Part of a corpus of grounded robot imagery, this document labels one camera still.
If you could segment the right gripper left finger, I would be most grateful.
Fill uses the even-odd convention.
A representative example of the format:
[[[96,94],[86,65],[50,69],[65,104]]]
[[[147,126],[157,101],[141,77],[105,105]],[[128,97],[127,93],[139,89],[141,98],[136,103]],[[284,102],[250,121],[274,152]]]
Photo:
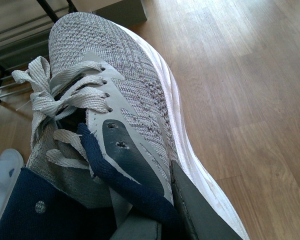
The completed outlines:
[[[156,220],[130,214],[117,228],[111,240],[161,240],[162,225]]]

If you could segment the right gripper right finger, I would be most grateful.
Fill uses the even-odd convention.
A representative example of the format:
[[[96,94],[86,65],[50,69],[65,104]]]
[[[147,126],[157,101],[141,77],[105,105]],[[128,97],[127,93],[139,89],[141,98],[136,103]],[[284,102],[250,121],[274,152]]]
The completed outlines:
[[[241,240],[211,207],[179,164],[171,163],[174,207],[181,218],[180,233],[175,240]]]

